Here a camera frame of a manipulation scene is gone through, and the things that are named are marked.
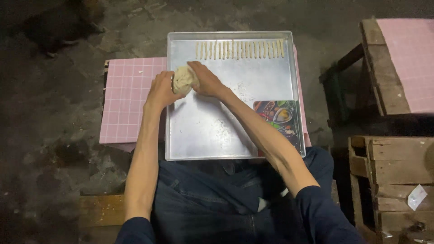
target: pink tile mat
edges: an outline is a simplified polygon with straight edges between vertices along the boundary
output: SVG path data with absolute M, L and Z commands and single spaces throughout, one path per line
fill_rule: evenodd
M 411 113 L 434 113 L 434 20 L 378 19 Z
M 166 70 L 167 58 L 113 59 L 109 61 L 105 103 L 99 143 L 127 152 L 135 148 L 142 118 L 142 107 L 152 79 Z M 296 58 L 297 82 L 305 144 L 311 146 L 307 134 L 301 84 Z M 159 139 L 164 140 L 165 111 L 160 118 Z

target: concrete floor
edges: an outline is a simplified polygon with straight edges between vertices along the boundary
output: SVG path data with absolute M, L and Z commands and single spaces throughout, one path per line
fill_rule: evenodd
M 430 17 L 431 0 L 106 0 L 104 34 L 56 59 L 24 35 L 1 40 L 0 219 L 3 242 L 75 242 L 82 194 L 122 191 L 130 155 L 98 144 L 106 59 L 166 56 L 174 31 L 291 30 L 308 131 L 333 143 L 318 76 L 376 16 Z

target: row of dough sticks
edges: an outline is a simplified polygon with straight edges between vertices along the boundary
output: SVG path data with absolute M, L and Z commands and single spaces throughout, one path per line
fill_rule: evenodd
M 200 41 L 196 42 L 196 59 L 248 59 L 285 57 L 283 39 L 276 41 Z

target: left hand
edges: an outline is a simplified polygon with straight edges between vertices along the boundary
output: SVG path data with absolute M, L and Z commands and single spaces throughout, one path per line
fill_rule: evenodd
M 172 91 L 171 78 L 174 74 L 173 71 L 162 71 L 155 77 L 152 81 L 151 89 L 149 90 L 144 107 L 150 106 L 161 112 L 164 107 L 185 97 L 182 94 L 174 94 Z

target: hand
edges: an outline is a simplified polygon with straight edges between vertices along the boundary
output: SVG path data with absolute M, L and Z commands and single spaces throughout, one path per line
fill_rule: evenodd
M 151 89 L 149 90 L 148 98 L 145 106 L 158 109 L 160 112 L 164 107 L 174 103 L 176 100 L 184 98 L 182 94 L 174 94 L 172 91 L 172 75 L 173 71 L 162 71 L 152 81 Z
M 221 83 L 217 76 L 198 61 L 187 62 L 187 64 L 194 70 L 199 79 L 200 85 L 192 85 L 193 90 L 199 95 L 212 96 L 219 99 L 227 87 Z

